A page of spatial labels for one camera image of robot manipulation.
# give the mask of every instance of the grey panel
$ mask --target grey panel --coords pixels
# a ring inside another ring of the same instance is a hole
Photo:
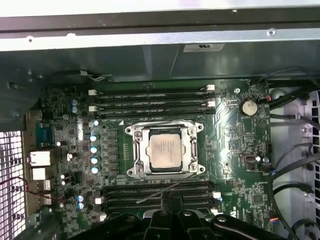
[[[19,69],[24,79],[28,70],[35,76],[90,70],[112,75],[115,82],[250,77],[292,66],[320,72],[320,41],[229,42],[214,52],[184,52],[184,47],[168,44],[11,51],[0,52],[0,61],[15,71]],[[54,82],[70,83],[60,78]]]

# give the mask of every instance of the black capacitor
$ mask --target black capacitor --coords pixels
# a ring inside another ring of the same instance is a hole
[[[57,141],[56,142],[56,146],[57,147],[62,147],[62,146],[66,146],[67,145],[67,142],[66,141]]]
[[[78,157],[78,153],[76,153],[76,152],[68,153],[68,159],[73,159],[73,158],[76,158],[76,157]]]

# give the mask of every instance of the white label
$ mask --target white label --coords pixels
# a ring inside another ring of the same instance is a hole
[[[202,43],[202,44],[187,44],[184,46],[184,53],[198,53],[198,52],[219,52],[224,43]]]

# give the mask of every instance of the cable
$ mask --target cable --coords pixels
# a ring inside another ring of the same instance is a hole
[[[178,182],[176,182],[174,184],[171,184],[170,186],[167,186],[166,188],[164,188],[164,189],[162,189],[162,190],[160,190],[158,192],[155,192],[155,193],[153,193],[153,194],[151,194],[151,195],[149,195],[149,196],[147,196],[147,197],[145,197],[145,198],[143,198],[141,200],[136,201],[136,204],[142,204],[143,202],[147,201],[148,199],[153,198],[153,197],[155,197],[155,196],[157,196],[159,194],[162,194],[163,192],[165,192],[165,191],[177,186],[178,184],[182,183],[183,181],[185,181],[187,179],[193,178],[194,176],[196,176],[196,174],[191,174],[191,175],[185,177],[184,179],[182,179],[182,180],[180,180],[180,181],[178,181]]]
[[[312,127],[320,131],[320,124],[310,120],[309,118],[305,116],[301,116],[300,119],[296,119],[296,115],[278,115],[278,114],[270,114],[270,118],[272,119],[282,119],[282,120],[302,120],[308,124],[310,124]]]
[[[298,161],[290,163],[289,165],[287,165],[284,168],[280,169],[271,178],[272,178],[272,180],[275,180],[275,179],[279,178],[280,176],[291,172],[292,170],[295,170],[295,169],[298,169],[298,168],[300,168],[300,167],[302,167],[304,165],[313,163],[313,162],[315,162],[315,161],[317,161],[319,159],[320,159],[320,153],[307,156],[307,157],[302,158],[302,159],[300,159]]]
[[[305,192],[307,194],[313,194],[314,191],[312,190],[312,187],[306,183],[299,182],[299,183],[288,183],[282,186],[277,187],[275,190],[273,190],[273,195],[276,195],[277,193],[281,192],[285,189],[290,188],[297,188],[300,189],[302,192]]]
[[[308,153],[311,155],[311,148],[313,146],[312,142],[306,142],[306,143],[299,143],[299,144],[295,144],[292,147],[288,148],[283,154],[282,156],[279,158],[279,160],[276,162],[275,164],[275,169],[278,168],[279,164],[285,159],[285,157],[294,149],[298,148],[298,147],[309,147],[308,148]]]
[[[269,197],[269,199],[270,199],[270,201],[272,203],[273,210],[278,215],[282,225],[289,232],[289,235],[292,237],[292,239],[299,240],[299,238],[296,235],[296,233],[291,229],[291,227],[287,223],[285,217],[282,215],[282,213],[281,213],[281,211],[280,211],[280,209],[279,209],[279,207],[277,205],[273,188],[274,188],[274,178],[270,177],[270,179],[268,180],[268,197]]]
[[[302,97],[303,95],[311,93],[311,92],[316,91],[318,89],[319,89],[319,87],[314,86],[314,85],[301,87],[293,92],[288,93],[285,96],[281,96],[277,100],[270,103],[270,110],[280,108],[288,103],[293,102],[297,98]]]
[[[312,220],[309,220],[309,219],[300,219],[298,221],[296,221],[293,225],[292,225],[292,230],[296,233],[297,230],[302,227],[303,225],[307,225],[307,224],[310,224],[312,226],[316,226],[319,231],[320,231],[320,226],[315,223],[314,221]],[[287,237],[288,240],[292,240],[292,237],[290,235],[288,235]]]
[[[22,178],[22,177],[19,177],[19,176],[14,176],[14,177],[11,177],[11,178],[9,178],[9,179],[7,179],[7,180],[5,180],[5,181],[0,182],[0,186],[3,185],[3,184],[5,184],[5,183],[7,183],[7,182],[10,182],[10,181],[13,180],[13,179],[20,179],[21,181],[23,181],[24,184],[25,184],[25,191],[26,191],[27,193],[29,193],[29,194],[36,195],[36,196],[39,196],[39,197],[43,197],[43,198],[45,198],[45,199],[51,199],[51,200],[54,200],[54,201],[60,201],[60,200],[62,199],[62,198],[59,198],[59,197],[58,197],[58,198],[57,198],[57,197],[49,197],[49,196],[46,196],[46,195],[44,195],[44,194],[31,191],[31,190],[29,189],[28,181],[27,181],[26,179]]]
[[[280,69],[280,70],[277,70],[277,71],[274,71],[274,72],[271,72],[271,73],[268,73],[267,75],[264,75],[262,76],[261,78],[259,78],[257,81],[256,81],[256,84],[259,84],[261,83],[263,80],[271,77],[271,76],[274,76],[274,75],[277,75],[277,74],[280,74],[280,73],[284,73],[284,72],[289,72],[289,71],[294,71],[294,70],[299,70],[301,72],[303,72],[304,74],[306,74],[310,81],[315,85],[317,86],[318,88],[320,88],[320,83],[312,76],[312,74],[304,67],[299,67],[299,66],[295,66],[295,67],[288,67],[288,68],[283,68],[283,69]]]

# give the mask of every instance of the white connector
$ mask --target white connector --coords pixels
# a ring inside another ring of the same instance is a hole
[[[89,106],[89,112],[96,112],[98,108],[96,106]]]
[[[89,96],[96,96],[96,95],[98,95],[98,91],[94,90],[94,89],[90,89],[90,90],[88,90],[88,95]]]

